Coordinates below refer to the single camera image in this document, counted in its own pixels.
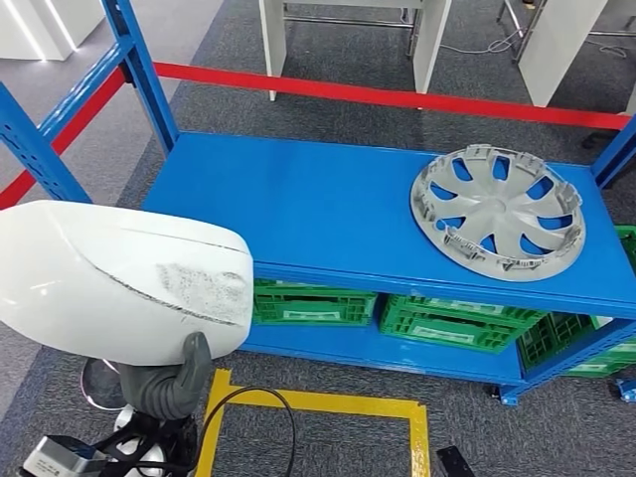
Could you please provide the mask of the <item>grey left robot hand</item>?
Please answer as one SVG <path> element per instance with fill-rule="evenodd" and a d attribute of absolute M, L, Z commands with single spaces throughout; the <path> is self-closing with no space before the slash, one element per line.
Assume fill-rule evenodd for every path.
<path fill-rule="evenodd" d="M 192 414 L 207 383 L 212 357 L 202 333 L 188 335 L 184 362 L 177 366 L 142 367 L 120 364 L 122 394 L 134 409 L 159 420 L 177 420 Z"/>

